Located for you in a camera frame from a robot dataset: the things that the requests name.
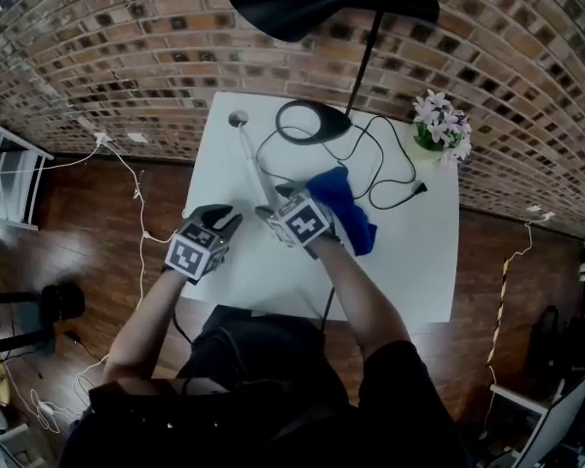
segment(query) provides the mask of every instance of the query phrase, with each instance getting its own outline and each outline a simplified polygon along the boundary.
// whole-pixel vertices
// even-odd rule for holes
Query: blue cloth
[[[356,256],[369,254],[374,246],[377,226],[369,223],[369,218],[353,201],[353,193],[344,167],[335,167],[318,174],[307,183],[312,197],[329,207],[338,217]]]

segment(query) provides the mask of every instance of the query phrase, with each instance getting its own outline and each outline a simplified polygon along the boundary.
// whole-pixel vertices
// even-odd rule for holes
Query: brick wall
[[[126,154],[183,160],[217,91],[344,104],[372,20],[343,11],[288,44],[228,0],[5,1],[0,123],[83,154],[86,120]],[[585,0],[439,1],[436,27],[384,18],[356,107],[410,120],[412,97],[450,92],[474,130],[461,203],[515,217],[539,203],[585,236]]]

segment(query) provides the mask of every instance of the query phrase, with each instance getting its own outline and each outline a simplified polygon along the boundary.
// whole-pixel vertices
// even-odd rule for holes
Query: potted plant
[[[412,151],[412,156],[454,165],[457,160],[466,159],[472,148],[468,116],[463,111],[454,110],[445,93],[434,94],[431,90],[427,93],[425,99],[417,97],[413,103],[416,110],[413,140],[417,149]]]

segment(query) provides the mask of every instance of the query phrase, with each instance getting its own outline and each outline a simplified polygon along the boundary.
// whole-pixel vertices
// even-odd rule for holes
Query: lamp shade
[[[436,0],[230,0],[243,18],[263,33],[298,42],[343,8],[366,9],[436,22]]]

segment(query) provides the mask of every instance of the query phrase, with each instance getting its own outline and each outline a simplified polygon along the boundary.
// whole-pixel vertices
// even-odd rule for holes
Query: white tabletop
[[[253,151],[275,129],[275,114],[288,98],[217,93],[208,116],[186,199],[185,216],[195,208],[210,204],[230,204],[243,214],[244,221],[232,238],[225,262],[202,278],[197,286],[187,284],[182,295],[212,305],[222,304],[279,314],[320,318],[325,310],[332,284],[319,261],[301,249],[279,243],[273,232],[254,214],[258,202],[249,177],[238,130],[228,123],[231,112],[249,115],[245,131]],[[371,114],[353,111],[352,120],[366,125]],[[283,116],[283,125],[311,131],[314,115],[295,108]],[[392,121],[405,145],[413,126]],[[370,126],[381,143],[385,162],[379,178],[408,179],[410,167],[394,134],[382,120]],[[347,155],[358,134],[352,129],[328,143],[330,150]],[[321,145],[298,146],[273,136],[261,153],[263,167],[274,174],[294,180],[310,177],[336,166]],[[346,162],[354,195],[367,188],[379,164],[379,150],[368,137],[361,141],[355,155]],[[410,330],[429,322],[446,322],[450,317],[459,234],[459,194],[457,171],[432,163],[414,161],[417,180],[428,191],[402,206],[388,211],[373,208],[368,196],[357,204],[377,225],[374,249],[357,257],[358,262],[392,300]],[[283,183],[267,177],[273,184]],[[411,185],[383,184],[373,192],[377,205],[389,205],[408,197]],[[346,234],[337,232],[351,251]],[[344,320],[337,301],[330,319]]]

